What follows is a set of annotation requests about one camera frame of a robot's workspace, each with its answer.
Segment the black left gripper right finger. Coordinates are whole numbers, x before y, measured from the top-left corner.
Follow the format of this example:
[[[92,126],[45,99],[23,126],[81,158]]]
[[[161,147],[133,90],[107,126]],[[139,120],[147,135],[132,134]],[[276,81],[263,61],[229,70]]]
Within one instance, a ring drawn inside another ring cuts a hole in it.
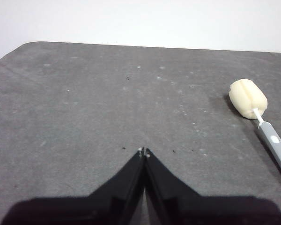
[[[203,196],[144,150],[150,221],[161,225],[281,225],[278,206],[254,196]]]

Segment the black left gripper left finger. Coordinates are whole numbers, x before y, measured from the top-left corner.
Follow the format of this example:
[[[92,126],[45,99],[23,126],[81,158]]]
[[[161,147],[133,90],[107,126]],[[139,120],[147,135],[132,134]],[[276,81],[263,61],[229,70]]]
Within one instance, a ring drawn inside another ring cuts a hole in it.
[[[128,225],[141,201],[145,163],[141,148],[88,196],[33,198],[13,205],[3,225]]]

